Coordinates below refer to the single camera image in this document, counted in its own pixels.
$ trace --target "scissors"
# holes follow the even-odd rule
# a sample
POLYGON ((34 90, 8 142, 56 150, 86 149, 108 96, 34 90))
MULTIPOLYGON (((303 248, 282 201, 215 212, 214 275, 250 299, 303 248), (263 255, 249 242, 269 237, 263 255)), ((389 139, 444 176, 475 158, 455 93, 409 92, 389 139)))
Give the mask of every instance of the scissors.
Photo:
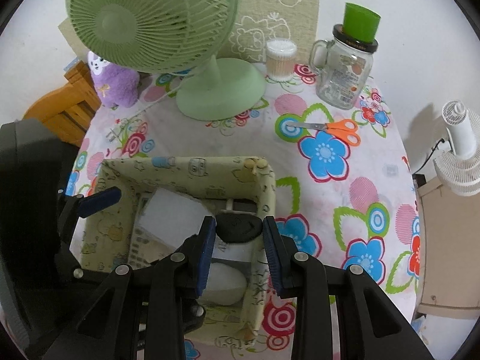
POLYGON ((304 123, 288 121, 289 127, 312 128, 334 135, 348 143, 350 146, 360 145, 360 137, 356 134, 359 126, 352 119, 343 119, 334 123, 304 123))

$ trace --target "green fan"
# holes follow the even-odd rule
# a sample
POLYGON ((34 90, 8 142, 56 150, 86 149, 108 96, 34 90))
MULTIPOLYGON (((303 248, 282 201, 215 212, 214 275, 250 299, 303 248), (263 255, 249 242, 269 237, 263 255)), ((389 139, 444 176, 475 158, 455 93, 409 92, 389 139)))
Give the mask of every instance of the green fan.
POLYGON ((216 59, 238 0, 66 0, 80 40, 107 61, 147 73, 196 67, 178 89, 183 114, 227 119, 254 106, 266 82, 236 58, 216 59))

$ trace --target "purple plush toy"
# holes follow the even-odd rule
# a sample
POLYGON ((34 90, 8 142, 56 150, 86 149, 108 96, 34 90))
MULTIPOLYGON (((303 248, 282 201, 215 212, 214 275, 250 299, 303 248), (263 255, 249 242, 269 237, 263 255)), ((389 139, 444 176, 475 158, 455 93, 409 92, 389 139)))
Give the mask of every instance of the purple plush toy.
POLYGON ((88 66, 97 95, 105 107, 131 107, 138 100, 137 71, 118 66, 88 52, 88 66))

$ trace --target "desk fan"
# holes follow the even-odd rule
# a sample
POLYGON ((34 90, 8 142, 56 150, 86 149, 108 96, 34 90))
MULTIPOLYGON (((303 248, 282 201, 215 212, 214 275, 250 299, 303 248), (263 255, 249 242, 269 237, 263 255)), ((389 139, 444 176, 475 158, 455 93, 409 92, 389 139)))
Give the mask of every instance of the desk fan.
POLYGON ((66 0, 80 40, 107 61, 147 73, 197 67, 177 92, 183 114, 227 119, 253 107, 266 82, 246 61, 217 60, 238 0, 66 0))
POLYGON ((475 195, 480 192, 480 116, 453 100, 443 106, 442 118, 448 140, 434 148, 440 150, 433 159, 437 176, 457 195, 475 195))

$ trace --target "table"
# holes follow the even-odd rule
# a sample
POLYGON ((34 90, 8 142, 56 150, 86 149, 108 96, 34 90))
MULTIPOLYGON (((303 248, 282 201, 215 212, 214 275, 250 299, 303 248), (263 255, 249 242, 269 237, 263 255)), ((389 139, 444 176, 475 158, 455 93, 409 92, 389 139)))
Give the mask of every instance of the table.
MULTIPOLYGON (((257 67, 265 72, 263 65, 257 67)), ((307 66, 297 65, 287 83, 266 80, 266 93, 252 109, 227 120, 201 122, 179 112, 171 98, 175 93, 132 117, 180 81, 170 74, 145 77, 134 107, 98 110, 67 194, 92 193, 106 158, 263 156, 277 177, 275 219, 280 233, 324 264, 360 264, 411 320, 419 279, 417 202, 402 140, 380 90, 369 78, 355 107, 343 111, 317 97, 316 78, 307 66), (326 132, 286 126, 291 119, 352 119, 361 142, 351 146, 326 132), (122 124, 119 139, 110 142, 106 136, 122 124)), ((88 252, 82 249, 82 223, 70 248, 77 257, 88 252)), ((339 358, 335 305, 331 307, 339 358)), ((289 359, 295 310, 294 300, 281 300, 270 288, 255 347, 243 347, 231 337, 219 338, 216 346, 186 340, 187 359, 289 359)))

